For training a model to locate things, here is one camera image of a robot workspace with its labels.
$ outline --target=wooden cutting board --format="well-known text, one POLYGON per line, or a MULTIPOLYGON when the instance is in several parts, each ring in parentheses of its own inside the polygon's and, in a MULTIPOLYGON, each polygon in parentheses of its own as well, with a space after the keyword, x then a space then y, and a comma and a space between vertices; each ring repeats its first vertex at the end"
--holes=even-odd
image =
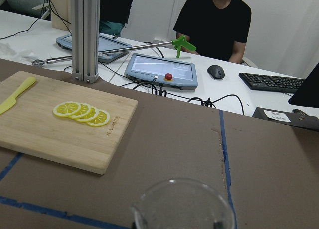
POLYGON ((114 94, 22 72, 0 83, 0 103, 28 77, 37 82, 0 115, 0 146, 104 174, 134 114, 137 101, 114 94), (53 108, 66 101, 88 103, 111 114, 110 122, 91 127, 59 118, 53 108))

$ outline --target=knife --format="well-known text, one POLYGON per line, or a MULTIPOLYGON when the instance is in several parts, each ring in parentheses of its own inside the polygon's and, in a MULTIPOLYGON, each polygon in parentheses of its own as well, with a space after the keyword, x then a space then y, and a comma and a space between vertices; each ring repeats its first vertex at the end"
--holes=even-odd
POLYGON ((35 77, 27 78, 16 91, 9 96, 2 104, 0 104, 0 114, 4 113, 6 110, 10 109, 14 104, 16 104, 16 97, 19 96, 23 91, 28 89, 32 84, 36 82, 35 77))

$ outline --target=black t-shirt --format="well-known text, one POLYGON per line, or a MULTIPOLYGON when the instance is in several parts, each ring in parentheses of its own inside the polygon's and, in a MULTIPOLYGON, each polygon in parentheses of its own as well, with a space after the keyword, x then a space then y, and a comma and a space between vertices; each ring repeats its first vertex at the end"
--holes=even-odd
POLYGON ((187 0, 173 30, 189 36, 200 55, 228 61, 234 41, 247 42, 250 20, 251 9, 241 0, 224 9, 213 0, 187 0))
POLYGON ((128 23, 133 0, 100 0, 100 20, 128 23))

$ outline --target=black keyboard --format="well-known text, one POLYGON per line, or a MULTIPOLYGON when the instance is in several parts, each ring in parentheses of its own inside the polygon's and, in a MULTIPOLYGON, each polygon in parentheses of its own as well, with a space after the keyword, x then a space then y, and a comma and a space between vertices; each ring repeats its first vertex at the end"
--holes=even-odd
POLYGON ((252 90, 295 93, 304 79, 239 73, 239 77, 252 90))

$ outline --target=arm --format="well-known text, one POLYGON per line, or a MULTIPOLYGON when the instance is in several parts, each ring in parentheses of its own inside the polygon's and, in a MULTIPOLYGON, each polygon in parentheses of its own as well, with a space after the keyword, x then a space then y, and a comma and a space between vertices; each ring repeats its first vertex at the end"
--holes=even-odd
MULTIPOLYGON (((181 33, 176 33, 176 39, 178 39, 178 38, 181 37, 181 36, 185 36, 186 41, 189 42, 189 40, 190 40, 190 37, 189 37, 189 36, 187 36, 187 35, 185 35, 185 34, 181 34, 181 33)), ((192 53, 192 54, 197 54, 197 55, 199 55, 199 53, 197 53, 196 51, 190 51, 190 50, 188 50, 187 48, 184 48, 184 47, 181 48, 181 51, 186 52, 186 53, 192 53)))
POLYGON ((229 62, 241 64, 245 53, 246 43, 234 42, 233 52, 229 58, 229 62))

